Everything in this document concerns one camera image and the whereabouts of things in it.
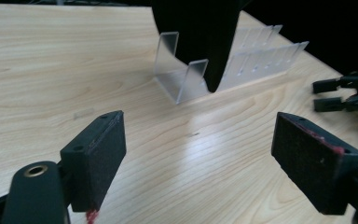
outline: wood grain surface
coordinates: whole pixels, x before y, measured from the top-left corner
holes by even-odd
[[[243,13],[240,25],[262,24]],[[96,117],[123,110],[128,154],[96,223],[351,223],[350,206],[319,214],[270,155],[278,111],[358,148],[357,114],[312,109],[352,94],[311,94],[336,71],[304,52],[286,74],[175,105],[153,75],[157,44],[146,7],[0,5],[0,196],[18,169],[59,161]]]

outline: clear acrylic holder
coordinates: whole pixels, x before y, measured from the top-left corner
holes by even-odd
[[[233,53],[217,92],[286,71],[309,42],[269,48],[281,28],[238,29],[231,48]],[[211,94],[203,79],[208,60],[194,61],[189,65],[177,60],[174,55],[178,39],[178,32],[160,35],[154,67],[158,82],[176,104]]]

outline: black object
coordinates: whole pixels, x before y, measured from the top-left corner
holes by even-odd
[[[179,32],[176,58],[208,59],[204,79],[215,92],[226,68],[241,10],[252,0],[152,0],[158,32]]]
[[[14,174],[0,198],[0,223],[70,223],[69,204],[98,211],[125,154],[123,112],[98,117],[61,150],[58,164],[40,161]]]
[[[358,72],[353,72],[345,77],[316,81],[312,84],[313,93],[336,91],[340,88],[356,89],[356,94],[342,101],[340,97],[315,99],[314,109],[316,112],[358,111]]]
[[[343,215],[350,203],[358,222],[358,149],[296,115],[279,112],[272,156],[325,215]]]

